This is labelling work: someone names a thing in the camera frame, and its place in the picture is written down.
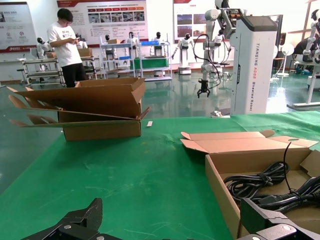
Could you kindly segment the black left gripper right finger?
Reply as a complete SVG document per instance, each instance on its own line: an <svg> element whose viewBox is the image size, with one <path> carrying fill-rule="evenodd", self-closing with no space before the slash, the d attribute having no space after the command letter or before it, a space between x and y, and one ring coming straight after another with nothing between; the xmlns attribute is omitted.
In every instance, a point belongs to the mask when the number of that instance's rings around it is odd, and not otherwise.
<svg viewBox="0 0 320 240"><path fill-rule="evenodd" d="M240 221L249 232L242 240L318 240L320 235L296 225L284 214L263 209L249 198L240 202Z"/></svg>

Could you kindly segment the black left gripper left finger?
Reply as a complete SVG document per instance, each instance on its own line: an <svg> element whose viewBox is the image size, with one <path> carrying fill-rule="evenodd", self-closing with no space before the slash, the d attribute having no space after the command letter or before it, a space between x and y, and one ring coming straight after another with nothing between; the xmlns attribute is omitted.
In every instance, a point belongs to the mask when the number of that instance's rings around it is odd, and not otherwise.
<svg viewBox="0 0 320 240"><path fill-rule="evenodd" d="M113 240L100 233L103 220L103 201L95 198L88 207L68 212L55 225L25 237L25 240Z"/></svg>

